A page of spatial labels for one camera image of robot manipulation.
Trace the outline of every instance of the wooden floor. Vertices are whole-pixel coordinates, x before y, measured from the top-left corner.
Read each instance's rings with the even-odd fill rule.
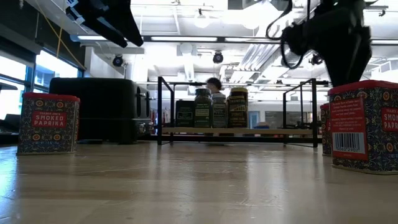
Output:
[[[398,176],[280,144],[0,148],[0,223],[397,223]]]

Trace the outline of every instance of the smoked paprika tin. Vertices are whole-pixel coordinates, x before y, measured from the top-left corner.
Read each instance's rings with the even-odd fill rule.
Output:
[[[398,83],[366,80],[328,94],[332,166],[398,174]]]
[[[80,99],[24,93],[17,155],[76,151]]]
[[[330,110],[328,103],[321,105],[321,124],[322,124],[322,154],[324,156],[331,156]]]

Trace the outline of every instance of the person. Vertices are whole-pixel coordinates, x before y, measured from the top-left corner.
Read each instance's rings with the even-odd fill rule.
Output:
[[[211,94],[220,93],[222,85],[218,78],[209,78],[206,83],[207,88],[211,91]]]

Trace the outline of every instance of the black lid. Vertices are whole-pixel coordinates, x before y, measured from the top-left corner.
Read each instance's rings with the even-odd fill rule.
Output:
[[[195,90],[195,95],[196,96],[198,96],[198,95],[200,95],[200,96],[206,96],[206,95],[210,96],[211,95],[211,91],[209,89],[207,89],[207,88],[197,88]]]

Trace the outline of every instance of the wooden shelf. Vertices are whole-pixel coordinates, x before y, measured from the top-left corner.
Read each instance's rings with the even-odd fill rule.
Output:
[[[312,134],[304,129],[162,128],[163,133]]]

